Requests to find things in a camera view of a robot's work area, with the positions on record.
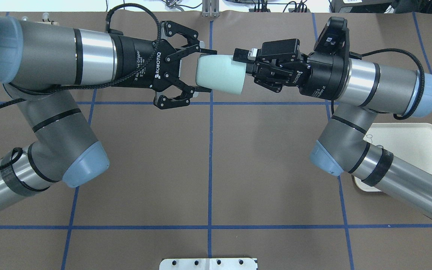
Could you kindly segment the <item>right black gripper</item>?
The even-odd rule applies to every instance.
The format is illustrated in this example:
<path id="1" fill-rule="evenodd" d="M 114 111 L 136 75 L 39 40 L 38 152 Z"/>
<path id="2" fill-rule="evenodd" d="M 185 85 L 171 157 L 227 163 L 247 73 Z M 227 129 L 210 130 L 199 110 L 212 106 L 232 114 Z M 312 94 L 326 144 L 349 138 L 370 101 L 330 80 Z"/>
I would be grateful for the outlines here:
<path id="1" fill-rule="evenodd" d="M 336 100 L 349 72 L 349 58 L 312 52 L 300 55 L 297 38 L 264 42 L 261 48 L 235 48 L 233 60 L 254 63 L 254 82 L 275 93 L 283 87 L 297 87 L 300 94 Z"/>

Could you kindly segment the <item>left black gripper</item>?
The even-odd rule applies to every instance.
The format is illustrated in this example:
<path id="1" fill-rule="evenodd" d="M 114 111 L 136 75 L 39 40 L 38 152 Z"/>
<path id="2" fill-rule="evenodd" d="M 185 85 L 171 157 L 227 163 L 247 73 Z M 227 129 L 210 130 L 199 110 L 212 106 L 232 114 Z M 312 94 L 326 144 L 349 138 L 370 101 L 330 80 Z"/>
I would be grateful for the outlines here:
<path id="1" fill-rule="evenodd" d="M 177 60 L 172 63 L 166 63 L 167 57 L 187 57 L 192 53 L 202 53 L 208 55 L 217 55 L 217 51 L 204 48 L 204 43 L 198 39 L 199 33 L 184 25 L 173 21 L 163 21 L 162 29 L 166 38 L 174 35 L 183 36 L 187 44 L 179 49 L 166 40 L 161 40 L 156 55 L 149 60 L 154 52 L 153 44 L 155 41 L 143 40 L 122 35 L 112 35 L 117 54 L 117 68 L 115 70 L 115 79 L 127 76 L 135 69 L 148 63 L 143 69 L 132 77 L 115 84 L 115 87 L 131 88 L 152 88 L 155 91 L 154 106 L 158 109 L 166 110 L 190 105 L 191 98 L 196 93 L 210 93 L 212 90 L 206 87 L 191 86 L 182 82 L 180 77 L 181 61 Z M 169 73 L 177 77 L 165 77 Z M 181 90 L 181 94 L 176 97 L 167 97 L 164 91 L 171 86 Z"/>

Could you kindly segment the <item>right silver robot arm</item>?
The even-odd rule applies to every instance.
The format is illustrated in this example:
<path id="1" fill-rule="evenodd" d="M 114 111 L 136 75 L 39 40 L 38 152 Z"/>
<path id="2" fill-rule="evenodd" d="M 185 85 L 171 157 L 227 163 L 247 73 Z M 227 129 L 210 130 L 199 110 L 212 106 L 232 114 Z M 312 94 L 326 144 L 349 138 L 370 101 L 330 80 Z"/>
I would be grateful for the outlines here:
<path id="1" fill-rule="evenodd" d="M 408 149 L 403 157 L 392 152 L 396 143 L 415 137 L 414 128 L 398 122 L 432 112 L 432 75 L 401 48 L 358 54 L 348 40 L 331 36 L 305 55 L 298 44 L 290 39 L 250 51 L 237 48 L 234 60 L 274 92 L 298 87 L 303 95 L 336 102 L 310 154 L 314 165 L 335 176 L 349 173 L 432 219 L 432 166 L 407 161 L 422 148 Z"/>

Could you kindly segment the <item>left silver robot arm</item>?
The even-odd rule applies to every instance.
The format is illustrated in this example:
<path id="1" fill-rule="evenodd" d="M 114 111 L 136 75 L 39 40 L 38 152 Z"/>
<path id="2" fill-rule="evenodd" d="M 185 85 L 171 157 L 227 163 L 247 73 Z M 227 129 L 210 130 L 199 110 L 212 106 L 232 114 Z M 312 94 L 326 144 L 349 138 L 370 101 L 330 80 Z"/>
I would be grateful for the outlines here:
<path id="1" fill-rule="evenodd" d="M 70 89 L 151 89 L 161 110 L 211 92 L 180 80 L 181 60 L 217 52 L 173 21 L 157 23 L 157 30 L 156 40 L 143 40 L 109 27 L 96 32 L 0 16 L 0 82 L 37 137 L 0 159 L 0 211 L 54 183 L 78 187 L 109 168 Z"/>

